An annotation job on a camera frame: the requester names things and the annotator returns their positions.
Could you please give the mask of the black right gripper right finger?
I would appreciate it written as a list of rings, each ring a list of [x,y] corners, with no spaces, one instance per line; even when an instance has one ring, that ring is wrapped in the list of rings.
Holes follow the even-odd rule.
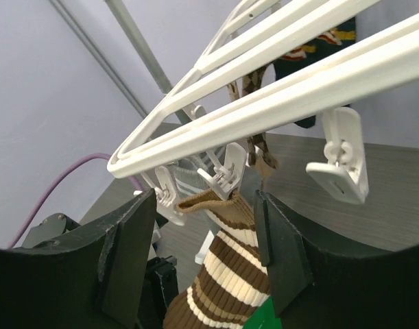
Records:
[[[419,244],[391,252],[354,241],[262,191],[254,220],[284,328],[419,328]]]

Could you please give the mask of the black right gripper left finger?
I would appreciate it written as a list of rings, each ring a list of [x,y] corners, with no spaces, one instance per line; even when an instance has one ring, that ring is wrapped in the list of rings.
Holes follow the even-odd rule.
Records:
[[[36,247],[0,249],[0,328],[133,328],[155,218],[147,191]]]

